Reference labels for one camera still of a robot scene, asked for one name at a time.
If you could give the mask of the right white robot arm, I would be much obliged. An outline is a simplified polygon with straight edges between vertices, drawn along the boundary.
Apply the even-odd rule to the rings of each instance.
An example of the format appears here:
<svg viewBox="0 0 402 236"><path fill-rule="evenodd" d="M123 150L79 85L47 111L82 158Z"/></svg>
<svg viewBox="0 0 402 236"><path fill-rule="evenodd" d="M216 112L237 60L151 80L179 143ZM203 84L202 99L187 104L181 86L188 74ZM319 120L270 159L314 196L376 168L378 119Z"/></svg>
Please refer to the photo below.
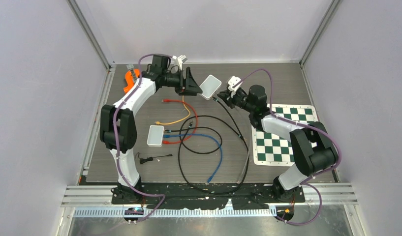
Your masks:
<svg viewBox="0 0 402 236"><path fill-rule="evenodd" d="M218 97L230 108L247 111L254 128L275 134L291 144L294 164L277 176L271 186L271 195L276 201L287 201L313 175L338 164L340 151L325 126L319 121L300 123L276 115L267 102L264 87L253 85L248 92L227 88L219 92Z"/></svg>

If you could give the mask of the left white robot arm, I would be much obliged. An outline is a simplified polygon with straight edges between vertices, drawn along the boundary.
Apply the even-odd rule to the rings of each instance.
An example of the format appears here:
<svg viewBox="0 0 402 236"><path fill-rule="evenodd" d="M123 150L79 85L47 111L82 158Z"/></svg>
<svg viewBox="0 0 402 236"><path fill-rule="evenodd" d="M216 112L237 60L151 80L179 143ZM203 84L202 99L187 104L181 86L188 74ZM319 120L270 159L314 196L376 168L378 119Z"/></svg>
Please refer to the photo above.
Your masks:
<svg viewBox="0 0 402 236"><path fill-rule="evenodd" d="M117 172L118 189L132 204L143 196L161 197L144 193L136 169L133 148L137 141L135 115L142 105L162 87L174 88L176 94L195 96L203 91L195 82L190 68L183 69L185 55L151 54L152 62L146 70L139 70L134 85L113 105L106 104L100 111L100 140L112 154Z"/></svg>

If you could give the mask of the white network switch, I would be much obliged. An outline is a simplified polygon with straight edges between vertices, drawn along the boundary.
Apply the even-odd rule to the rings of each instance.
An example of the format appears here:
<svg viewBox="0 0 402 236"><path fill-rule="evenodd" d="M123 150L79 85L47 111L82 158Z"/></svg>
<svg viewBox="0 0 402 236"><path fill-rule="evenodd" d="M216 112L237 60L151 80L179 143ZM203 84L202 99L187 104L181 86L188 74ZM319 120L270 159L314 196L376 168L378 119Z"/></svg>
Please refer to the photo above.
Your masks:
<svg viewBox="0 0 402 236"><path fill-rule="evenodd" d="M200 88L202 93L200 94L204 99L210 100L216 91L221 87L222 81L213 75L207 76L207 78L201 83Z"/></svg>
<svg viewBox="0 0 402 236"><path fill-rule="evenodd" d="M162 146L164 134L164 126L162 125L151 125L149 127L147 145L149 147L159 148Z"/></svg>

